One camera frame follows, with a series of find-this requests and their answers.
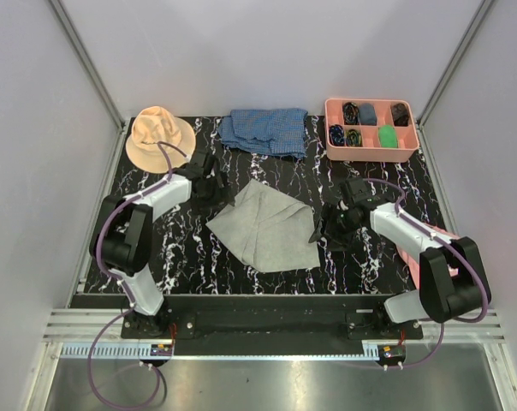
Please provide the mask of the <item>green rolled sock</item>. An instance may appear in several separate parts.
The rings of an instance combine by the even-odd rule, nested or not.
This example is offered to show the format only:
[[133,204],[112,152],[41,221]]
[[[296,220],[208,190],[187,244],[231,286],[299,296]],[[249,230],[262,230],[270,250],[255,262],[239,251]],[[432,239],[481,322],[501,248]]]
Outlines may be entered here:
[[399,147],[397,132],[391,125],[383,125],[378,129],[378,139],[382,148],[393,148]]

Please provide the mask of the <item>orange bucket hat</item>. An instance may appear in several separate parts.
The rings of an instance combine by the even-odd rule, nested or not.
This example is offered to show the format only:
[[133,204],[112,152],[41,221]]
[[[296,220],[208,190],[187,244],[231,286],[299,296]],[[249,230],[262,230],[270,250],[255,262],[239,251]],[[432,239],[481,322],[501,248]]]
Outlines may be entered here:
[[125,145],[131,163],[152,174],[166,174],[169,164],[172,169],[186,164],[195,148],[193,127],[160,106],[145,108],[135,117]]

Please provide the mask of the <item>grey cloth napkin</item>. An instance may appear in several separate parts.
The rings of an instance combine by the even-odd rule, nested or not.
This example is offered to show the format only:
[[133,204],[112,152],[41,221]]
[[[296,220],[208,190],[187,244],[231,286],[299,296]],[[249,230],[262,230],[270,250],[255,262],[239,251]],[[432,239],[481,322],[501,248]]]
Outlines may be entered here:
[[213,235],[244,265],[263,273],[320,266],[309,205],[251,180],[206,224]]

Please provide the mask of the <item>black patterned sock top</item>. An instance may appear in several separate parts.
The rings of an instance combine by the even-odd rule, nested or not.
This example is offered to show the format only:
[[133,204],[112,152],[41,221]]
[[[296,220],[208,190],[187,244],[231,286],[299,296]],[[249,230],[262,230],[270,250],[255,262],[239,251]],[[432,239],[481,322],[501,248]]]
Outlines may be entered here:
[[345,102],[342,105],[342,114],[345,125],[358,125],[360,123],[360,110],[356,103],[351,101]]

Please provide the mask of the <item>dark brown rolled sock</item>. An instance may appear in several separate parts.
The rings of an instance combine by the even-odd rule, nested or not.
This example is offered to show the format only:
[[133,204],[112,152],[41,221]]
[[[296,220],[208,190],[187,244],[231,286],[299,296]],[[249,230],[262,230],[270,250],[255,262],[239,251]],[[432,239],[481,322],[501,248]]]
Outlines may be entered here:
[[404,103],[396,103],[390,106],[395,127],[407,127],[410,122],[410,112]]

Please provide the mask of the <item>pink compartment tray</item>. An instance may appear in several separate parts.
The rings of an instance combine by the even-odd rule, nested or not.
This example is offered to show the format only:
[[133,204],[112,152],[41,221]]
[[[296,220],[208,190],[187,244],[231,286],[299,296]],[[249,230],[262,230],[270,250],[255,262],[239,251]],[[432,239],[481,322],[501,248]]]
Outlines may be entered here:
[[[377,125],[345,125],[342,114],[342,105],[345,102],[354,102],[358,106],[370,103],[377,114]],[[396,103],[404,103],[410,112],[410,122],[407,127],[395,127],[390,112],[390,106]],[[404,100],[366,99],[366,98],[329,98],[324,103],[325,114],[325,146],[327,157],[334,161],[350,162],[384,162],[405,163],[419,149],[419,137],[414,124],[413,113],[408,102]],[[357,128],[362,133],[363,146],[333,146],[330,143],[329,127],[339,124],[346,131]],[[382,148],[378,139],[378,129],[383,125],[391,125],[397,132],[399,147]]]

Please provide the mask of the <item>yellow patterned rolled sock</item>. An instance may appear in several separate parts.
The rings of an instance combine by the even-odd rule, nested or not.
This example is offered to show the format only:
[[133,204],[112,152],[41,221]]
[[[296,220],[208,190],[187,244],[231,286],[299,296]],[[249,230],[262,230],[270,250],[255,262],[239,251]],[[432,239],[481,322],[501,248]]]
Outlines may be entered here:
[[362,147],[363,138],[362,133],[357,128],[350,128],[345,133],[346,146]]

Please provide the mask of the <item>aluminium front rail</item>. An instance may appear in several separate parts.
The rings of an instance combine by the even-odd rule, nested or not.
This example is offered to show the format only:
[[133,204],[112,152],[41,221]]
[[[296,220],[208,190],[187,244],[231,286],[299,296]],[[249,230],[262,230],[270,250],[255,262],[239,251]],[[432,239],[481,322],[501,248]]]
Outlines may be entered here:
[[45,328],[43,340],[57,343],[67,358],[136,360],[378,360],[387,347],[418,344],[434,347],[447,344],[504,343],[502,327],[494,312],[483,322],[464,324],[449,321],[445,326],[416,323],[395,337],[370,337],[363,330],[212,332],[196,330],[197,324],[183,322],[174,336],[124,338],[128,323],[114,320],[115,311],[58,309]]

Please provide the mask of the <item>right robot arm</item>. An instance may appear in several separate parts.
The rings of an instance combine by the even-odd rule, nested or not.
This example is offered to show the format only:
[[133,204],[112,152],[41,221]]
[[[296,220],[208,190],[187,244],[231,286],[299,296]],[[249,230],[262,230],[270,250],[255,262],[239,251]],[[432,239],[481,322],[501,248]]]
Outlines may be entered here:
[[327,241],[332,251],[349,248],[354,233],[368,228],[394,243],[419,266],[419,285],[413,292],[391,296],[373,329],[383,339],[401,333],[404,323],[449,320],[478,323],[484,319],[491,292],[477,243],[454,237],[419,221],[402,206],[405,196],[391,200],[372,190],[374,178],[355,177],[340,184],[341,196],[324,205],[310,242]]

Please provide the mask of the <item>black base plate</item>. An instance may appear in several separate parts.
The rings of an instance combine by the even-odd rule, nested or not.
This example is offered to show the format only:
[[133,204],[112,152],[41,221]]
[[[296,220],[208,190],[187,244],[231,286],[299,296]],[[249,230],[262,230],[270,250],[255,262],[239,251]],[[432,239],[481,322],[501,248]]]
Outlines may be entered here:
[[121,337],[184,340],[217,333],[334,331],[352,339],[422,339],[417,320],[402,324],[389,320],[383,311],[386,299],[386,295],[175,295],[152,318],[129,314]]

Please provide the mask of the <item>blue grey rolled sock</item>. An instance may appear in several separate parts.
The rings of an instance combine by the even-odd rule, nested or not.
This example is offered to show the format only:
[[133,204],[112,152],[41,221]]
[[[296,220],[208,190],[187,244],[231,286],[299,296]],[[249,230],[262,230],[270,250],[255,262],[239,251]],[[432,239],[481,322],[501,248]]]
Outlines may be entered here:
[[361,125],[377,125],[377,114],[372,104],[363,103],[359,106],[359,120]]

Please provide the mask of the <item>blue checkered cloth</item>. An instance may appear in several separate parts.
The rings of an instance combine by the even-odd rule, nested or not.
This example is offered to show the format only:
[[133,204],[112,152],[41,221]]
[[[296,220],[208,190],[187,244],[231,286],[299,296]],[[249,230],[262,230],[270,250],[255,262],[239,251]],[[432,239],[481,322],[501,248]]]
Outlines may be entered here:
[[220,123],[221,142],[245,152],[271,157],[306,156],[307,111],[299,108],[276,110],[231,110]]

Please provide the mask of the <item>blue dotted rolled sock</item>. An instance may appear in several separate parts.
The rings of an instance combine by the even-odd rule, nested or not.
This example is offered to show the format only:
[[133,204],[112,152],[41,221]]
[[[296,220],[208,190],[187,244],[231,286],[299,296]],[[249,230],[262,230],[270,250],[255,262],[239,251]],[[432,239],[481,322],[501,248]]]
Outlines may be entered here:
[[334,124],[329,127],[330,143],[333,146],[345,146],[346,135],[344,128],[339,124]]

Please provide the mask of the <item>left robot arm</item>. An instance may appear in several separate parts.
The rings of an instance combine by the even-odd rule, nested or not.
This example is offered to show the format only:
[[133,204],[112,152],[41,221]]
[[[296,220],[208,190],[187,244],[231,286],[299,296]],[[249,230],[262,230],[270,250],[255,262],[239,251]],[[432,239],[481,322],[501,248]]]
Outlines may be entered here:
[[183,203],[202,213],[232,205],[235,199],[228,175],[212,153],[197,151],[181,167],[167,165],[167,174],[150,187],[102,200],[89,245],[99,271],[126,294],[129,324],[152,339],[169,330],[167,302],[149,267],[153,224]]

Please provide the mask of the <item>pink baseball cap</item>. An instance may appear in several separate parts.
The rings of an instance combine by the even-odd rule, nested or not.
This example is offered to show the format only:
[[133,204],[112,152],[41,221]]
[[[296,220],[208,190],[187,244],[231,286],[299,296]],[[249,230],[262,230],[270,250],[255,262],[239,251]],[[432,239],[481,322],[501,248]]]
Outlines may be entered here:
[[[445,229],[441,229],[441,228],[439,228],[437,226],[430,225],[430,224],[427,224],[427,226],[430,229],[433,229],[433,230],[435,230],[438,233],[441,233],[441,234],[444,234],[444,235],[447,235],[447,236],[451,237],[452,239],[459,239],[460,238],[458,235],[456,235],[454,233],[450,233],[450,232],[446,231]],[[414,260],[401,247],[397,246],[396,250],[397,250],[399,256],[401,257],[401,259],[403,260],[403,262],[407,265],[415,288],[419,289],[419,285],[420,285],[419,263],[416,260]]]

